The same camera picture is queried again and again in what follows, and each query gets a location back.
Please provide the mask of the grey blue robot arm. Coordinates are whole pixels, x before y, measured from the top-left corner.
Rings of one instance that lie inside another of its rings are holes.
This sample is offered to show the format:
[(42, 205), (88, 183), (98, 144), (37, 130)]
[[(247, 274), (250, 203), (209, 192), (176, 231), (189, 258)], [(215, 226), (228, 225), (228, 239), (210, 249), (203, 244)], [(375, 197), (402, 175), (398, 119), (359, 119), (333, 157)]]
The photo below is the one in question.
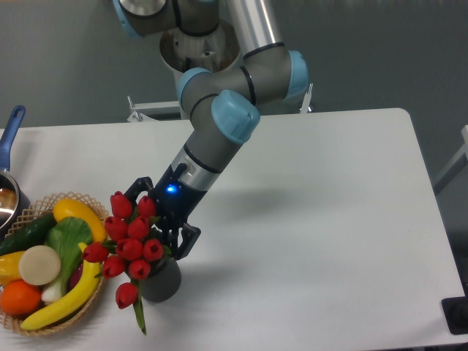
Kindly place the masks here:
[(160, 180), (136, 180), (156, 203), (162, 242), (180, 260), (200, 236), (188, 218), (260, 121), (259, 106), (301, 97), (303, 56), (282, 40), (270, 1), (115, 1), (128, 35), (161, 34), (159, 50), (175, 75), (181, 115), (192, 133)]

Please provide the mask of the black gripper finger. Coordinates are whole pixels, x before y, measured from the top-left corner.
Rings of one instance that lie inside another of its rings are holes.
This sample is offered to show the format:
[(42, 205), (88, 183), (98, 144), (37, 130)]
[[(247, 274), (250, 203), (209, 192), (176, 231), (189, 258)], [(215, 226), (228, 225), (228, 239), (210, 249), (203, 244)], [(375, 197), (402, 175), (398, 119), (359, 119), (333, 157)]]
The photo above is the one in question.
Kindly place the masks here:
[(125, 191), (124, 196), (131, 202), (136, 203), (139, 196), (147, 192), (148, 196), (153, 200), (151, 196), (151, 190), (154, 188), (153, 182), (150, 177), (137, 178), (135, 182)]
[(201, 235), (201, 229), (188, 223), (181, 226), (169, 226), (162, 229), (162, 239), (170, 250), (170, 256), (175, 260), (184, 259), (192, 250)]

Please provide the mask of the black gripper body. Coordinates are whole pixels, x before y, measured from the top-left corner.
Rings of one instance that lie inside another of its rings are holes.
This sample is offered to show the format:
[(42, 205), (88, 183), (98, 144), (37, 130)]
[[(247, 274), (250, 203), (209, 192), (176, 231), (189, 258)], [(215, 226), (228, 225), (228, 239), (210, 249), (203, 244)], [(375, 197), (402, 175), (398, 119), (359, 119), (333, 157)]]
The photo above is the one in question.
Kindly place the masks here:
[(182, 181), (181, 177), (188, 168), (187, 163), (180, 163), (175, 169), (169, 166), (154, 188), (148, 192), (148, 196), (155, 201), (156, 212), (160, 216), (156, 225), (163, 233), (175, 232), (182, 228), (206, 194), (206, 191), (194, 189)]

